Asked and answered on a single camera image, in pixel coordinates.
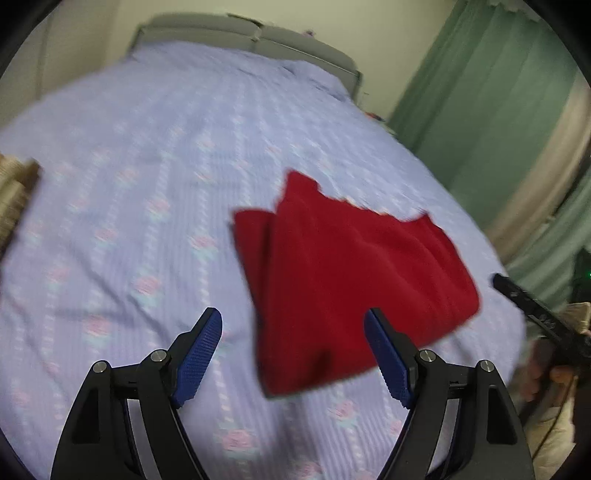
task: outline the wall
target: wall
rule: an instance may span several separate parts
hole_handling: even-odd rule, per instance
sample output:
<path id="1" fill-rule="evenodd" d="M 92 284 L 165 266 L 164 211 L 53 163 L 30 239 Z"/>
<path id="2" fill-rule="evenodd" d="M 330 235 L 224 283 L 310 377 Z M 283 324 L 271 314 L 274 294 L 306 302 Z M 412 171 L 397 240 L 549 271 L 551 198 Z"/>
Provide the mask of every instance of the wall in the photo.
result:
<path id="1" fill-rule="evenodd" d="M 0 78 L 0 128 L 37 98 L 39 51 L 46 33 L 47 19 L 23 42 Z"/>
<path id="2" fill-rule="evenodd" d="M 106 52 L 120 59 L 138 24 L 162 12 L 235 14 L 295 31 L 350 55 L 365 76 L 363 108 L 388 116 L 456 0 L 121 0 Z"/>
<path id="3" fill-rule="evenodd" d="M 63 0 L 29 35 L 0 78 L 0 128 L 28 105 L 99 70 L 119 0 Z"/>

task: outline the gray headboard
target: gray headboard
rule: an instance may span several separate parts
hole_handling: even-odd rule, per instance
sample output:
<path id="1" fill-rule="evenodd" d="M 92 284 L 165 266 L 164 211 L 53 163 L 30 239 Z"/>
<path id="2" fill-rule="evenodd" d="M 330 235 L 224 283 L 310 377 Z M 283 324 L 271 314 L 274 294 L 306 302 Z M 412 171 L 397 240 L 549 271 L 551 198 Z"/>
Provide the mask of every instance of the gray headboard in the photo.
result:
<path id="1" fill-rule="evenodd" d="M 140 25 L 131 50 L 141 44 L 170 40 L 205 43 L 213 47 L 252 51 L 259 28 L 241 18 L 206 14 L 163 14 Z"/>
<path id="2" fill-rule="evenodd" d="M 262 26 L 223 15 L 171 13 L 140 25 L 130 50 L 141 44 L 185 40 L 237 48 L 273 59 L 305 60 L 337 76 L 356 98 L 362 75 L 352 58 L 314 38 L 280 27 Z"/>

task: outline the bed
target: bed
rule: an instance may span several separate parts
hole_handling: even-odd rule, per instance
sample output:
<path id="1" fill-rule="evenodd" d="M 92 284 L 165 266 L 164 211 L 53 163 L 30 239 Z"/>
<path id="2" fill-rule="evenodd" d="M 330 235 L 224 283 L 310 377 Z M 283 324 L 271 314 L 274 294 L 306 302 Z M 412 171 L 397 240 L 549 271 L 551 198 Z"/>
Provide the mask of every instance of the bed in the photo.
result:
<path id="1" fill-rule="evenodd" d="M 180 415 L 209 476 L 377 477 L 406 416 L 377 369 L 289 398 L 265 398 L 257 381 L 255 313 L 231 213 L 272 209 L 289 168 L 359 206 L 405 219 L 430 212 L 481 296 L 480 313 L 432 349 L 450 363 L 490 359 L 505 381 L 517 363 L 524 326 L 489 286 L 503 272 L 493 248 L 354 105 L 353 60 L 278 27 L 207 17 L 142 26 L 122 62 L 0 132 L 4 152 L 44 168 L 3 260 L 0 299 L 0 429 L 38 480 L 49 478 L 91 364 L 166 348 L 207 306 L 222 313 L 222 340 Z M 147 477 L 158 478 L 131 411 Z M 450 408 L 434 464 L 453 421 Z"/>

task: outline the red towel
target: red towel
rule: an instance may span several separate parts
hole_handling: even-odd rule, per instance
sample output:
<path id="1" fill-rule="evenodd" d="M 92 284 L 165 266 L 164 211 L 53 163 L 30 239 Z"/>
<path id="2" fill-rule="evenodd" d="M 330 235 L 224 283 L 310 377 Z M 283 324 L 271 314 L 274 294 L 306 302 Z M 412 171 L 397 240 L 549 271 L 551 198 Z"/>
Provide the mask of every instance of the red towel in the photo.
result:
<path id="1" fill-rule="evenodd" d="M 234 222 L 259 314 L 259 373 L 272 395 L 373 367 L 363 334 L 372 307 L 418 346 L 478 311 L 466 267 L 426 214 L 401 222 L 360 209 L 292 171 L 276 213 L 242 210 Z"/>

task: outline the wire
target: wire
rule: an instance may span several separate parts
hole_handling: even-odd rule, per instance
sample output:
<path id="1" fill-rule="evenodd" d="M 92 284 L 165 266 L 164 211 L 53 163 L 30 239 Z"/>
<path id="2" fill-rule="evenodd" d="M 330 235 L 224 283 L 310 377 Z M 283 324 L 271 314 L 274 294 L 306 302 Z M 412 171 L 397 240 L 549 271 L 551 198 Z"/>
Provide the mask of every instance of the wire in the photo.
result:
<path id="1" fill-rule="evenodd" d="M 564 395 L 564 399 L 560 404 L 560 408 L 558 410 L 558 415 L 556 415 L 556 418 L 554 419 L 554 421 L 552 422 L 552 426 L 549 428 L 549 430 L 546 432 L 546 434 L 544 435 L 544 437 L 542 438 L 542 441 L 540 442 L 540 444 L 538 445 L 538 447 L 535 449 L 534 454 L 531 456 L 532 460 L 535 460 L 535 458 L 538 456 L 540 450 L 542 449 L 542 447 L 544 446 L 544 443 L 546 442 L 546 440 L 548 440 L 548 437 L 550 436 L 550 433 L 552 433 L 552 430 L 554 430 L 554 427 L 556 427 L 556 424 L 558 423 L 558 419 L 560 418 L 560 416 L 562 415 L 562 411 L 564 409 L 564 405 L 566 404 L 566 402 L 568 401 L 569 397 L 570 397 L 570 389 L 573 387 L 574 384 L 574 380 L 577 378 L 577 375 L 573 375 L 573 378 L 570 379 L 569 382 L 569 386 L 566 389 L 566 394 Z"/>

